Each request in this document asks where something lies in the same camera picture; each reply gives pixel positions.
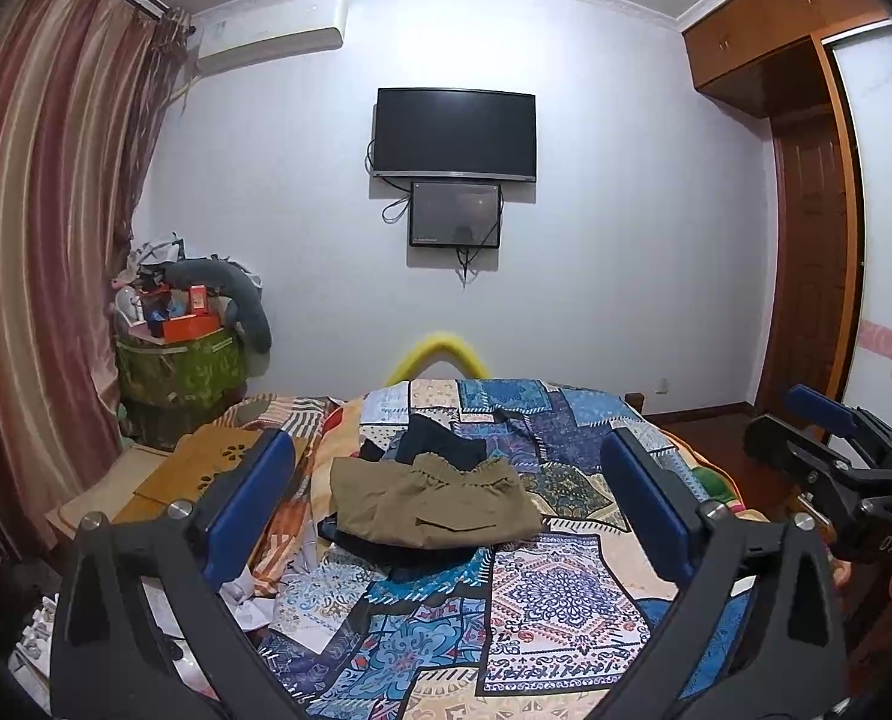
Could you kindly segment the person right hand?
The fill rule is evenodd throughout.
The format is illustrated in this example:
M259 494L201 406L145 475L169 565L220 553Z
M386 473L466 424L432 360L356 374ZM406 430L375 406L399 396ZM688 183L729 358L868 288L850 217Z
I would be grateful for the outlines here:
M851 574L853 574L853 564L850 561L842 561L836 557L828 559L828 566L832 572L833 587L837 592L841 592L848 582L850 582Z

